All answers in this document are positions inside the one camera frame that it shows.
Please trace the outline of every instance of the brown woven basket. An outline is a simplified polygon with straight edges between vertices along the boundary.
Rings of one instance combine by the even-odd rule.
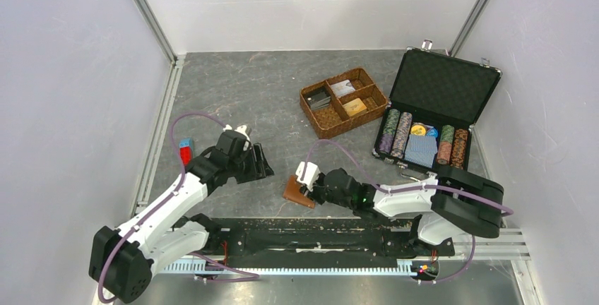
[[[347,80],[352,83],[356,91],[337,98],[333,94],[331,85]],[[318,111],[310,110],[306,99],[307,93],[317,88],[325,87],[331,96],[331,103],[324,109]],[[359,116],[349,117],[343,109],[343,104],[360,98],[366,105],[367,112]],[[310,120],[310,124],[320,139],[330,139],[347,132],[353,128],[364,125],[369,121],[380,118],[385,112],[387,106],[387,97],[381,92],[381,89],[372,81],[366,71],[359,67],[331,77],[316,84],[302,88],[299,94],[299,105]]]

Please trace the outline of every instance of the gray stone surface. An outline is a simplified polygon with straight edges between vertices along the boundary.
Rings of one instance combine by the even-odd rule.
[[[317,139],[300,108],[300,90],[312,83],[354,67],[364,67],[375,83],[389,95],[403,50],[231,52],[188,54],[172,108],[171,119],[191,110],[206,111],[231,126],[247,124],[251,139],[262,143],[275,175],[236,185],[234,179],[220,187],[189,214],[210,217],[340,217],[351,212],[336,205],[314,210],[282,198],[289,176],[305,159]],[[196,154],[214,145],[220,135],[216,123],[200,117],[181,120],[175,127],[178,140],[192,137]],[[371,156],[381,119],[334,138],[349,148],[358,162],[383,184],[408,182],[399,168]],[[473,144],[470,171],[483,175],[478,145]],[[157,198],[177,177],[178,165],[165,139],[150,199]],[[343,167],[364,178],[345,155],[333,146],[318,148],[313,156],[324,172]]]

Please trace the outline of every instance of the white wall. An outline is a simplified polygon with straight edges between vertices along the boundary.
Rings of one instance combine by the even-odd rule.
[[[148,0],[178,53],[449,48],[476,0]]]
[[[548,304],[599,296],[599,0],[491,0],[460,58],[504,70],[477,129]]]
[[[0,303],[89,304],[169,64],[133,0],[0,0]]]

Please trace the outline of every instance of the brown leather object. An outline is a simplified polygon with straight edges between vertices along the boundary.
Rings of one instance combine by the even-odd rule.
[[[294,174],[291,175],[289,177],[289,181],[287,182],[287,186],[285,187],[283,198],[287,199],[288,201],[306,206],[307,208],[314,208],[316,203],[308,199],[308,197],[304,196],[302,192],[300,192],[301,187],[302,185],[297,182],[297,176]]]

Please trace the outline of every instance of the black card box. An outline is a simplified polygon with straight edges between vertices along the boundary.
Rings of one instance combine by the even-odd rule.
[[[437,148],[443,125],[452,125],[456,130],[468,131],[463,169],[468,168],[473,127],[497,86],[502,72],[488,64],[452,58],[428,49],[408,47],[397,72],[393,89],[389,95],[381,126],[376,136],[372,155],[389,164],[394,164],[420,173],[437,173],[441,167],[435,156],[432,168],[392,157],[378,149],[383,128],[391,109],[410,112],[412,123],[420,122],[435,127]]]

